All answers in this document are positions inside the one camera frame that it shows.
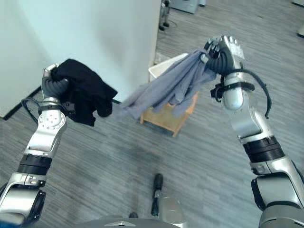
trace gray shirt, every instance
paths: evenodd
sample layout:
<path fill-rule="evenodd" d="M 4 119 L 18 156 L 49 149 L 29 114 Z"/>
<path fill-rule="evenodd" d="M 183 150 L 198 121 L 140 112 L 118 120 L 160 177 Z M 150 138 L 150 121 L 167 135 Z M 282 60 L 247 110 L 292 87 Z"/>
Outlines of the gray shirt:
<path fill-rule="evenodd" d="M 149 107 L 160 111 L 168 102 L 176 105 L 172 111 L 180 116 L 192 104 L 192 98 L 201 86 L 216 78 L 216 74 L 205 68 L 200 60 L 202 51 L 197 50 L 176 61 L 157 79 L 141 85 L 130 97 L 120 104 L 122 115 L 131 114 L 138 119 Z"/>

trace floor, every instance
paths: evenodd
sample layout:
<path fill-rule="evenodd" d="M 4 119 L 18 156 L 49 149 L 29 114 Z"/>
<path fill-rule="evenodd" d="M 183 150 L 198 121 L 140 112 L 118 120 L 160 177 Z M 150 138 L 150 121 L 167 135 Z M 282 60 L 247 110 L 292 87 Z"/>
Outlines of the floor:
<path fill-rule="evenodd" d="M 207 38 L 232 34 L 246 67 L 267 83 L 273 99 L 269 122 L 284 151 L 304 170 L 304 39 L 296 36 L 304 9 L 286 0 L 209 1 L 195 15 L 172 10 L 157 52 L 175 56 L 201 48 Z M 44 188 L 47 200 L 36 227 L 65 227 L 106 215 L 150 216 L 154 174 L 182 204 L 190 228 L 256 228 L 248 158 L 221 105 L 199 94 L 195 112 L 177 138 L 131 118 L 97 118 L 95 127 L 68 120 Z M 256 90 L 262 112 L 265 98 Z M 14 172 L 35 125 L 20 109 L 0 120 L 0 185 Z"/>

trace robot finger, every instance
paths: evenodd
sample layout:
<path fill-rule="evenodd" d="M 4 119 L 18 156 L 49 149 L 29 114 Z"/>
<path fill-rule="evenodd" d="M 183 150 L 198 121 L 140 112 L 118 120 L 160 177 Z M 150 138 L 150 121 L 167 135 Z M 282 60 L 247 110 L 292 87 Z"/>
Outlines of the robot finger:
<path fill-rule="evenodd" d="M 209 38 L 208 41 L 207 41 L 207 43 L 206 43 L 205 46 L 204 46 L 204 49 L 205 49 L 206 51 L 208 51 L 208 49 L 209 49 L 209 47 L 211 46 L 211 44 L 212 44 L 212 39 Z"/>

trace black cable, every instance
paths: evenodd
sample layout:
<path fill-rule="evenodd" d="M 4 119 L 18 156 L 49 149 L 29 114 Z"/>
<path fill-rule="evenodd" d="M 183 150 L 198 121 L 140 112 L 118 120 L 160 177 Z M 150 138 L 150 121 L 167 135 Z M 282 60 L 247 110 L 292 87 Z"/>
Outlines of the black cable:
<path fill-rule="evenodd" d="M 31 111 L 29 110 L 28 108 L 28 102 L 31 101 L 33 102 L 34 104 L 36 104 L 36 106 L 39 108 L 40 107 L 40 104 L 37 100 L 35 100 L 34 98 L 32 97 L 27 97 L 27 98 L 24 98 L 21 100 L 21 104 L 22 106 L 24 107 L 24 109 L 28 112 L 29 116 L 33 119 L 33 121 L 38 125 L 38 120 L 37 118 L 31 113 Z"/>
<path fill-rule="evenodd" d="M 251 75 L 257 82 L 258 84 L 261 86 L 261 88 L 263 89 L 266 97 L 267 97 L 267 110 L 266 110 L 266 113 L 265 113 L 265 117 L 266 119 L 268 119 L 268 114 L 270 112 L 270 109 L 271 109 L 271 105 L 272 105 L 272 102 L 271 102 L 271 98 L 270 98 L 270 95 L 269 95 L 269 92 L 267 90 L 267 87 L 266 87 L 266 84 L 262 81 L 262 79 L 255 73 L 253 73 L 251 70 L 247 70 L 247 69 L 234 69 L 234 70 L 230 70 L 228 72 L 225 72 L 221 78 L 221 83 L 224 84 L 224 78 L 225 76 L 231 74 L 231 73 L 235 73 L 235 72 L 243 72 L 243 73 L 247 73 L 249 75 Z"/>
<path fill-rule="evenodd" d="M 34 103 L 38 108 L 41 107 L 41 104 L 43 103 L 53 103 L 55 105 L 58 105 L 60 106 L 66 113 L 68 113 L 67 109 L 61 104 L 61 103 L 58 103 L 58 102 L 54 102 L 54 101 L 42 101 L 42 102 L 39 102 L 37 101 L 36 99 L 32 98 L 32 97 L 27 97 L 27 98 L 24 98 L 21 100 L 21 104 L 22 106 L 24 107 L 24 109 L 27 111 L 27 113 L 29 114 L 29 116 L 33 119 L 33 121 L 38 125 L 38 119 L 31 113 L 30 109 L 28 108 L 28 102 L 32 102 Z"/>

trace black strap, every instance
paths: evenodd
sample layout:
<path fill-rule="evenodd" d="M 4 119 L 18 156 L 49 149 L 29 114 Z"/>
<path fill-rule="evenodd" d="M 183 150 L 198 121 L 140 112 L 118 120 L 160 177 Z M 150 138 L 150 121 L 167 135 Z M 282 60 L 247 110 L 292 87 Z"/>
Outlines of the black strap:
<path fill-rule="evenodd" d="M 251 90 L 254 91 L 255 86 L 248 82 L 236 82 L 230 85 L 223 86 L 222 84 L 215 85 L 215 88 L 211 90 L 211 97 L 214 97 L 217 102 L 220 102 L 219 98 L 223 97 L 223 93 L 230 89 L 235 89 L 241 87 L 245 90 Z"/>

